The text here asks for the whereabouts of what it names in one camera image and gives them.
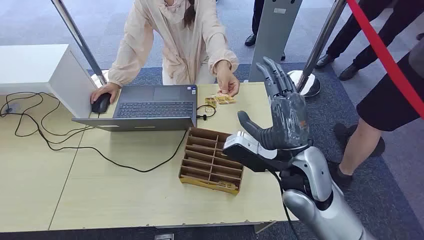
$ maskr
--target wooden organizer tray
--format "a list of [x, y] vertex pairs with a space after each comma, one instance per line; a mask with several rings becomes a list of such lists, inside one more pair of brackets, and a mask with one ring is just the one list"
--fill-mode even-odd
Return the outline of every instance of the wooden organizer tray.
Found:
[[188, 130], [179, 180], [205, 188], [238, 194], [243, 165], [223, 154], [230, 134], [192, 127]]

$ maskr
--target black shoe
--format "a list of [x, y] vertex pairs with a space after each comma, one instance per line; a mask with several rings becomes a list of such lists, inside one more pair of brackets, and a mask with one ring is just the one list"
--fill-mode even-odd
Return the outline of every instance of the black shoe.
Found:
[[353, 131], [351, 129], [348, 130], [348, 128], [340, 122], [334, 125], [333, 132], [342, 153], [345, 152], [349, 138], [352, 136], [352, 134], [354, 134], [355, 130], [356, 127], [353, 129]]
[[331, 55], [325, 54], [323, 57], [321, 57], [318, 62], [316, 63], [315, 68], [316, 69], [322, 69], [327, 64], [334, 62], [334, 59]]
[[340, 81], [347, 81], [353, 78], [358, 71], [359, 69], [352, 64], [340, 73], [340, 76], [338, 76], [338, 79], [340, 79]]
[[346, 175], [342, 171], [340, 171], [339, 165], [340, 163], [328, 161], [328, 170], [330, 172], [331, 178], [337, 184], [337, 186], [341, 190], [346, 190], [351, 186], [353, 181], [352, 175]]
[[424, 38], [424, 32], [423, 33], [420, 33], [420, 34], [418, 34], [417, 36], [416, 36], [416, 39], [418, 40], [418, 41], [421, 41], [421, 39], [423, 39]]
[[244, 42], [244, 45], [246, 45], [247, 47], [251, 47], [253, 45], [255, 45], [256, 43], [256, 34], [252, 33]]
[[[340, 146], [341, 151], [344, 153], [346, 145], [348, 144], [349, 139], [351, 138], [352, 134], [356, 131], [358, 125], [352, 125], [349, 128], [347, 128], [342, 123], [336, 123], [334, 125], [334, 134], [335, 138], [337, 139], [337, 142]], [[386, 143], [384, 142], [384, 139], [380, 137], [378, 140], [377, 146], [375, 146], [374, 151], [369, 155], [370, 157], [379, 157], [381, 156], [386, 149]]]

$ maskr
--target black cable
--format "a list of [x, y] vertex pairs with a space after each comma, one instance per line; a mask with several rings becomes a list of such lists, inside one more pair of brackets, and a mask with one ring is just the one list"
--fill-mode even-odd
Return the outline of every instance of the black cable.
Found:
[[[26, 97], [17, 97], [17, 98], [14, 98], [14, 99], [12, 99], [12, 100], [8, 100], [8, 97], [10, 97], [10, 96], [12, 96], [12, 95], [16, 95], [16, 94], [32, 94], [32, 95], [31, 95], [31, 96], [26, 96]], [[25, 109], [22, 113], [25, 113], [27, 110], [32, 109], [32, 108], [34, 108], [34, 107], [36, 107], [36, 106], [40, 105], [40, 104], [44, 101], [44, 98], [43, 98], [43, 96], [42, 96], [41, 94], [45, 94], [45, 95], [47, 95], [47, 96], [49, 96], [49, 97], [51, 97], [51, 98], [53, 98], [53, 99], [56, 99], [56, 100], [57, 100], [57, 106], [56, 106], [53, 110], [51, 110], [50, 112], [48, 112], [46, 115], [44, 115], [44, 116], [43, 116], [43, 118], [41, 119], [41, 127], [42, 127], [42, 128], [43, 128], [43, 130], [44, 130], [44, 131], [46, 131], [47, 133], [49, 133], [49, 134], [51, 134], [51, 135], [55, 135], [55, 136], [67, 136], [69, 133], [71, 133], [71, 132], [73, 132], [73, 131], [78, 131], [78, 130], [90, 130], [90, 129], [93, 129], [93, 128], [94, 128], [94, 127], [90, 127], [90, 126], [85, 126], [85, 127], [81, 127], [81, 128], [72, 129], [72, 130], [70, 130], [70, 131], [68, 131], [67, 133], [64, 133], [64, 134], [57, 134], [57, 133], [53, 133], [53, 132], [50, 132], [49, 130], [47, 130], [47, 129], [44, 127], [44, 125], [43, 125], [43, 121], [44, 121], [44, 119], [45, 119], [45, 118], [46, 118], [49, 114], [51, 114], [52, 112], [56, 111], [56, 110], [59, 108], [59, 106], [61, 105], [61, 101], [60, 101], [57, 97], [52, 96], [52, 95], [50, 95], [50, 94], [48, 94], [48, 93], [45, 93], [45, 92], [21, 91], [21, 92], [14, 92], [14, 93], [10, 93], [10, 94], [6, 95], [6, 103], [5, 103], [5, 104], [4, 104], [4, 105], [0, 108], [0, 117], [4, 118], [4, 117], [6, 116], [6, 114], [1, 114], [1, 112], [3, 112], [3, 109], [5, 108], [5, 106], [7, 106], [7, 109], [6, 109], [6, 111], [5, 111], [5, 112], [6, 112], [6, 113], [8, 113], [8, 111], [10, 111], [10, 110], [11, 110], [11, 109], [10, 109], [10, 106], [9, 106], [9, 103], [10, 103], [10, 102], [12, 102], [12, 101], [15, 101], [15, 100], [20, 100], [20, 99], [30, 99], [30, 98], [33, 98], [33, 97], [35, 97], [35, 96], [40, 96], [41, 101], [40, 101], [39, 103], [37, 103], [36, 105], [33, 105], [33, 106], [28, 107], [28, 108], [27, 108], [27, 109]], [[18, 130], [19, 130], [19, 126], [21, 125], [22, 117], [23, 117], [23, 115], [21, 115], [21, 116], [20, 116], [19, 123], [18, 123], [18, 127], [16, 128], [16, 131], [15, 131], [15, 136], [17, 136], [17, 137], [28, 137], [28, 136], [31, 136], [31, 135], [35, 134], [35, 133], [37, 132], [37, 130], [35, 130], [34, 132], [32, 132], [32, 133], [30, 133], [30, 134], [26, 134], [26, 135], [17, 135], [17, 132], [18, 132]], [[72, 135], [71, 135], [71, 136], [69, 136], [68, 138], [66, 138], [64, 141], [68, 140], [70, 137], [74, 136], [75, 134], [77, 134], [77, 132], [76, 132], [76, 133], [74, 133], [74, 134], [72, 134]]]
[[[30, 94], [33, 94], [33, 95], [31, 95], [31, 96], [27, 96], [27, 97], [19, 97], [19, 98], [14, 98], [14, 99], [12, 99], [11, 101], [14, 101], [14, 100], [17, 100], [17, 99], [29, 99], [29, 98], [32, 98], [32, 97], [34, 97], [34, 96], [40, 96], [41, 97], [41, 101], [40, 102], [38, 102], [36, 105], [33, 105], [33, 106], [30, 106], [30, 107], [28, 107], [27, 109], [25, 109], [22, 113], [14, 113], [14, 112], [9, 112], [10, 111], [10, 106], [9, 106], [9, 103], [11, 102], [11, 101], [9, 101], [8, 100], [8, 96], [10, 96], [10, 95], [14, 95], [14, 94], [25, 94], [25, 93], [30, 93]], [[105, 155], [103, 155], [97, 148], [95, 148], [95, 147], [92, 147], [92, 146], [64, 146], [64, 147], [61, 147], [61, 148], [53, 148], [50, 144], [60, 144], [60, 143], [63, 143], [63, 142], [65, 142], [66, 140], [68, 140], [70, 137], [72, 137], [72, 136], [74, 136], [75, 134], [78, 134], [78, 133], [80, 133], [80, 132], [83, 132], [83, 131], [86, 131], [86, 130], [90, 130], [90, 129], [94, 129], [94, 127], [88, 127], [88, 128], [77, 128], [77, 129], [73, 129], [73, 130], [71, 130], [71, 131], [69, 131], [69, 132], [72, 132], [72, 131], [75, 131], [75, 130], [79, 130], [79, 131], [77, 131], [77, 132], [75, 132], [75, 133], [73, 133], [72, 135], [70, 135], [68, 138], [66, 138], [65, 140], [63, 140], [63, 141], [60, 141], [60, 142], [52, 142], [52, 141], [50, 141], [50, 140], [48, 140], [47, 138], [46, 138], [46, 136], [44, 135], [44, 133], [41, 131], [41, 128], [40, 128], [40, 125], [38, 124], [38, 122], [31, 116], [31, 115], [29, 115], [29, 114], [27, 114], [27, 113], [25, 113], [27, 110], [29, 110], [29, 109], [31, 109], [31, 108], [34, 108], [34, 107], [36, 107], [36, 106], [38, 106], [38, 105], [40, 105], [42, 102], [43, 102], [43, 100], [44, 100], [44, 98], [43, 98], [43, 96], [41, 96], [41, 93], [43, 93], [43, 94], [46, 94], [46, 95], [49, 95], [49, 94], [47, 94], [47, 93], [45, 93], [45, 92], [39, 92], [39, 93], [36, 93], [36, 92], [15, 92], [15, 93], [11, 93], [11, 94], [8, 94], [7, 96], [6, 96], [6, 103], [0, 108], [0, 117], [2, 117], [2, 118], [4, 118], [5, 116], [7, 116], [7, 115], [18, 115], [18, 116], [20, 116], [20, 119], [19, 119], [19, 123], [18, 123], [18, 125], [16, 126], [16, 130], [15, 130], [15, 136], [17, 136], [17, 137], [28, 137], [28, 136], [30, 136], [30, 135], [33, 135], [34, 133], [39, 133], [40, 134], [40, 136], [41, 136], [41, 138], [46, 142], [46, 144], [47, 144], [47, 146], [48, 146], [48, 148], [50, 148], [52, 151], [61, 151], [61, 150], [64, 150], [64, 149], [92, 149], [92, 150], [94, 150], [94, 151], [96, 151], [98, 154], [100, 154], [104, 159], [106, 159], [107, 161], [109, 161], [109, 162], [111, 162], [111, 163], [113, 163], [113, 164], [115, 164], [116, 166], [119, 166], [119, 167], [122, 167], [122, 168], [127, 168], [127, 169], [131, 169], [131, 170], [134, 170], [134, 171], [137, 171], [137, 172], [140, 172], [140, 173], [147, 173], [147, 172], [150, 172], [150, 171], [152, 171], [152, 170], [154, 170], [154, 169], [156, 169], [156, 168], [158, 168], [158, 167], [160, 167], [160, 166], [162, 166], [162, 165], [164, 165], [164, 164], [166, 164], [167, 162], [169, 162], [173, 157], [175, 157], [175, 155], [177, 154], [177, 152], [178, 152], [178, 149], [180, 148], [180, 146], [181, 146], [181, 144], [183, 143], [183, 141], [184, 141], [184, 139], [186, 138], [186, 134], [187, 134], [187, 130], [184, 132], [184, 136], [182, 137], [182, 139], [181, 139], [181, 141], [179, 142], [179, 144], [178, 144], [178, 146], [177, 146], [177, 148], [175, 149], [175, 151], [174, 151], [174, 153], [172, 154], [172, 156], [170, 157], [170, 158], [168, 158], [167, 160], [165, 160], [165, 161], [163, 161], [162, 163], [160, 163], [160, 164], [158, 164], [158, 165], [156, 165], [156, 166], [154, 166], [154, 167], [152, 167], [152, 168], [150, 168], [150, 169], [147, 169], [147, 170], [140, 170], [140, 169], [137, 169], [137, 168], [135, 168], [135, 167], [132, 167], [132, 166], [126, 166], [126, 165], [122, 165], [122, 164], [119, 164], [119, 163], [117, 163], [117, 162], [115, 162], [115, 161], [113, 161], [113, 160], [111, 160], [111, 159], [109, 159], [109, 158], [107, 158]], [[2, 111], [3, 111], [3, 109], [4, 109], [4, 107], [5, 106], [7, 106], [7, 110], [6, 110], [6, 112], [5, 113], [2, 113]], [[23, 116], [27, 116], [27, 117], [29, 117], [34, 123], [35, 123], [35, 125], [36, 125], [36, 130], [34, 131], [34, 132], [32, 132], [31, 134], [27, 134], [27, 135], [18, 135], [17, 134], [17, 131], [18, 131], [18, 129], [19, 129], [19, 127], [21, 126], [21, 122], [22, 122], [22, 118], [23, 118]]]
[[49, 114], [51, 114], [51, 113], [53, 113], [54, 111], [56, 111], [58, 108], [59, 108], [59, 106], [61, 105], [61, 101], [57, 98], [57, 97], [55, 97], [55, 96], [52, 96], [52, 95], [50, 95], [50, 94], [48, 94], [48, 93], [45, 93], [45, 92], [40, 92], [40, 93], [42, 93], [42, 94], [45, 94], [45, 95], [47, 95], [47, 96], [49, 96], [49, 97], [51, 97], [51, 98], [53, 98], [53, 99], [56, 99], [57, 100], [57, 106], [53, 109], [53, 110], [51, 110], [51, 111], [49, 111], [46, 115], [44, 115], [44, 117], [42, 117], [42, 119], [41, 119], [41, 127], [42, 127], [42, 129], [44, 130], [44, 131], [46, 131], [46, 132], [48, 132], [49, 134], [51, 134], [51, 135], [54, 135], [54, 136], [66, 136], [66, 135], [68, 135], [69, 133], [71, 133], [71, 132], [73, 132], [73, 131], [78, 131], [78, 130], [89, 130], [89, 129], [93, 129], [93, 128], [90, 128], [89, 126], [85, 126], [85, 127], [81, 127], [81, 128], [76, 128], [76, 129], [72, 129], [72, 130], [69, 130], [67, 133], [63, 133], [63, 134], [58, 134], [58, 133], [53, 133], [53, 132], [50, 132], [49, 130], [47, 130], [45, 127], [44, 127], [44, 123], [43, 123], [43, 121], [44, 121], [44, 119], [49, 115]]
[[196, 114], [196, 118], [197, 118], [197, 119], [201, 119], [201, 118], [203, 118], [203, 120], [204, 120], [204, 121], [206, 121], [206, 119], [213, 117], [213, 116], [217, 113], [217, 108], [216, 108], [216, 107], [214, 107], [214, 106], [212, 106], [212, 105], [209, 105], [209, 104], [205, 104], [205, 105], [198, 106], [198, 107], [196, 108], [196, 111], [197, 111], [197, 110], [199, 110], [200, 108], [204, 108], [204, 107], [211, 107], [211, 108], [213, 108], [213, 113], [212, 113], [212, 115], [209, 115], [209, 116], [208, 116], [208, 115], [206, 115], [206, 114], [203, 114], [203, 115], [197, 115], [197, 114]]
[[[275, 171], [269, 171], [272, 175], [274, 175], [274, 177], [277, 179], [278, 181], [278, 185], [279, 185], [279, 189], [281, 191], [281, 196], [283, 196], [283, 184], [281, 183], [281, 179], [277, 176]], [[287, 217], [288, 220], [288, 225], [290, 225], [291, 230], [293, 231], [294, 236], [296, 237], [297, 240], [300, 240], [298, 233], [295, 230], [295, 227], [293, 226], [292, 220], [290, 219], [290, 215], [289, 215], [289, 211], [287, 210], [287, 206], [284, 204], [284, 202], [282, 203], [282, 206], [284, 207], [284, 212], [285, 215]]]

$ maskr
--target robotic arm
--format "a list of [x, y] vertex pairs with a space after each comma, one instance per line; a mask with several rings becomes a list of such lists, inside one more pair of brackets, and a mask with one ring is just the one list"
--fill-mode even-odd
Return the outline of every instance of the robotic arm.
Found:
[[304, 97], [279, 64], [267, 57], [263, 61], [266, 66], [256, 67], [265, 76], [273, 126], [262, 129], [239, 111], [247, 133], [229, 136], [223, 153], [254, 172], [280, 172], [283, 203], [319, 239], [375, 239], [345, 202], [323, 153], [311, 144]]

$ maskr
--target floor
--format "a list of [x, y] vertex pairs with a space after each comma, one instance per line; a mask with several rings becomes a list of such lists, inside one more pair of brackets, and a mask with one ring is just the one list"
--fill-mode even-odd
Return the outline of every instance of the floor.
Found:
[[[100, 67], [109, 68], [116, 57], [119, 41], [123, 35], [123, 26], [133, 0], [63, 1]], [[306, 62], [331, 5], [331, 0], [303, 0], [285, 50], [286, 63]], [[90, 68], [50, 1], [1, 0], [0, 6], [0, 45], [71, 44], [78, 59]], [[217, 9], [221, 22], [227, 28], [230, 48], [237, 54], [240, 63], [250, 64], [254, 49], [245, 47], [243, 42], [251, 33], [253, 0], [219, 0]], [[386, 9], [372, 22], [377, 31], [391, 12], [391, 9]], [[350, 11], [346, 8], [330, 40], [349, 15]], [[395, 38], [388, 47], [395, 60], [399, 60], [414, 46], [417, 42], [415, 36], [423, 31], [423, 26], [424, 15], [421, 15]], [[160, 37], [156, 35], [145, 67], [162, 65], [162, 45]], [[335, 73], [339, 74], [350, 65], [356, 54], [367, 45], [365, 36], [360, 33], [345, 53], [332, 64]], [[356, 105], [384, 74], [385, 70], [381, 63], [376, 61], [342, 85], [352, 103]], [[383, 154], [384, 161], [422, 226], [424, 226], [424, 208], [421, 206], [424, 192], [419, 189], [422, 189], [421, 183], [424, 180], [422, 174], [424, 165], [420, 162], [423, 150], [420, 149], [422, 144], [419, 143], [422, 142], [423, 133], [422, 119], [394, 132], [385, 133], [386, 152]]]

